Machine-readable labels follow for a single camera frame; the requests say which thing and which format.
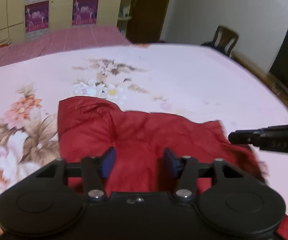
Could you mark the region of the brown wooden door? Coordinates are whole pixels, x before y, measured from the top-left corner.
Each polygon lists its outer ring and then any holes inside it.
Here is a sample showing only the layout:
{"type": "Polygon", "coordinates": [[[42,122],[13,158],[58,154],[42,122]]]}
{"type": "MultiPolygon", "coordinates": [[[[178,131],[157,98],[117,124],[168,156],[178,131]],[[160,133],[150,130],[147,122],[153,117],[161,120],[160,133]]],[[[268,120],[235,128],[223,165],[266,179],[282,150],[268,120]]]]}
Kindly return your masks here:
{"type": "Polygon", "coordinates": [[[132,43],[160,40],[169,0],[132,0],[126,37],[132,43]]]}

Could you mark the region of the pink checked bed sheet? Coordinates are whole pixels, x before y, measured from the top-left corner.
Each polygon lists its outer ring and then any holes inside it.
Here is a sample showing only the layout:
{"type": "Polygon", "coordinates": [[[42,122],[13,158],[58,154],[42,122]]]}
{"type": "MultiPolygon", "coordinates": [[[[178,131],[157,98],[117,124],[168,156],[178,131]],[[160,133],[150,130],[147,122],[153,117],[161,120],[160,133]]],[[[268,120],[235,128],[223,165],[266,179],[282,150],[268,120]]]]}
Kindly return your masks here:
{"type": "Polygon", "coordinates": [[[64,51],[130,44],[116,27],[75,27],[47,33],[33,41],[0,48],[0,67],[64,51]]]}

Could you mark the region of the purple poster lower right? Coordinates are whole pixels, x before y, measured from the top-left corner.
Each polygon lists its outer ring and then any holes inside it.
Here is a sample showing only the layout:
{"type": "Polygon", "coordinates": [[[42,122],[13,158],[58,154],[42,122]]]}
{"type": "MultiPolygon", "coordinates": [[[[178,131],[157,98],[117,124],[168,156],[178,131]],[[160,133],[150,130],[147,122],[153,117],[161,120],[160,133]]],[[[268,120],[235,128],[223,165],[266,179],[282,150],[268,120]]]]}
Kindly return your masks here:
{"type": "Polygon", "coordinates": [[[73,0],[72,26],[97,23],[99,0],[73,0]]]}

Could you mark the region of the red quilted down jacket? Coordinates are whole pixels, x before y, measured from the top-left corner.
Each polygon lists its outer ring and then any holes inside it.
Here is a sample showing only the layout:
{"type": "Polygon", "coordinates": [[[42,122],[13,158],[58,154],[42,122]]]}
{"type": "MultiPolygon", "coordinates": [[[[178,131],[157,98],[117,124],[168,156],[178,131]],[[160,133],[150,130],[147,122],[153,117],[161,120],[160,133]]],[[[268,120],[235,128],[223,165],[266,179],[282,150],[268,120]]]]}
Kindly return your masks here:
{"type": "Polygon", "coordinates": [[[250,145],[231,144],[220,122],[121,111],[75,96],[58,108],[70,210],[58,239],[288,239],[281,195],[266,185],[250,145]],[[114,147],[107,179],[100,157],[114,147]],[[164,159],[182,158],[174,179],[164,159]]]}

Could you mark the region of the brown wooden chair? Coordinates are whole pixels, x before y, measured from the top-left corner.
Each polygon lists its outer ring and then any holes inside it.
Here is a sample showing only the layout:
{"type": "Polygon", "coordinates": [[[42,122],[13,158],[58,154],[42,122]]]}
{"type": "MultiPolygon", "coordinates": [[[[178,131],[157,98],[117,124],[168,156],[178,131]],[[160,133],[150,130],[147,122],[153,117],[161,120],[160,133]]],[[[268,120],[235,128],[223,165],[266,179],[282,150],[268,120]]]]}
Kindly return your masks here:
{"type": "Polygon", "coordinates": [[[209,47],[230,57],[231,52],[239,40],[239,34],[233,29],[219,25],[215,31],[215,35],[210,42],[204,42],[201,46],[209,47]]]}

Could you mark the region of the purple poster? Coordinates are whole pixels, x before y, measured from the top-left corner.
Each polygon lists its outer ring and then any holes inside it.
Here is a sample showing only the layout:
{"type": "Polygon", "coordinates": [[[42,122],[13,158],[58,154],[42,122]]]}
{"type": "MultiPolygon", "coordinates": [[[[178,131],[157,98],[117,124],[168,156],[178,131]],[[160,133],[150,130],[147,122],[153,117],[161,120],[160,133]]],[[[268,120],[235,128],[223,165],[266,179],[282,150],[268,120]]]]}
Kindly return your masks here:
{"type": "Polygon", "coordinates": [[[97,23],[99,0],[73,0],[72,26],[97,23]]]}
{"type": "Polygon", "coordinates": [[[25,6],[25,30],[27,33],[49,28],[49,1],[25,6]]]}

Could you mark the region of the wooden bed frame edge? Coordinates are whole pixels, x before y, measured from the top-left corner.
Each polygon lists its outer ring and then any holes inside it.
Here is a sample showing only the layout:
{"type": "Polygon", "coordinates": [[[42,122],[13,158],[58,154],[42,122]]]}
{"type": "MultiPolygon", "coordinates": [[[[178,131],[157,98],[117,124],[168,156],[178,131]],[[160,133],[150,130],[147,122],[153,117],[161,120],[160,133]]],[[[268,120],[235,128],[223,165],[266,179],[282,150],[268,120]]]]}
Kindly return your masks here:
{"type": "Polygon", "coordinates": [[[238,51],[232,51],[232,59],[257,77],[288,109],[288,89],[271,73],[264,72],[256,63],[238,51]]]}

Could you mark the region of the purple poster lower left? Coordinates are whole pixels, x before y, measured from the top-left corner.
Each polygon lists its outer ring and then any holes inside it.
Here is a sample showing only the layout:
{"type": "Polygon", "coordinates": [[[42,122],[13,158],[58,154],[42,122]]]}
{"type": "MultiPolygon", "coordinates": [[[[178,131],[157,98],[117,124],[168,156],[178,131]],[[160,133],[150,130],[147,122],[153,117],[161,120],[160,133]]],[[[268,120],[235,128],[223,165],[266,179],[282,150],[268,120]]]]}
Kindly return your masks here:
{"type": "Polygon", "coordinates": [[[25,6],[25,30],[27,33],[49,28],[49,1],[25,6]]]}

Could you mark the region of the white floral quilt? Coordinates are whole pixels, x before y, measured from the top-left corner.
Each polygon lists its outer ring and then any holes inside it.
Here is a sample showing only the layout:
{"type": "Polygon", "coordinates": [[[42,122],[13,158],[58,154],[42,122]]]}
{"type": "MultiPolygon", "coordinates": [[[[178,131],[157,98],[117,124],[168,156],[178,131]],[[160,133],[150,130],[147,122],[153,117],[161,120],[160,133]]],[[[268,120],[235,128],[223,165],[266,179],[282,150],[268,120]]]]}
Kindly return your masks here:
{"type": "MultiPolygon", "coordinates": [[[[0,67],[0,194],[62,158],[59,103],[75,96],[107,100],[124,112],[218,121],[225,137],[288,125],[288,109],[271,90],[206,47],[113,46],[37,57],[0,67]]],[[[288,154],[250,150],[288,216],[288,154]]]]}

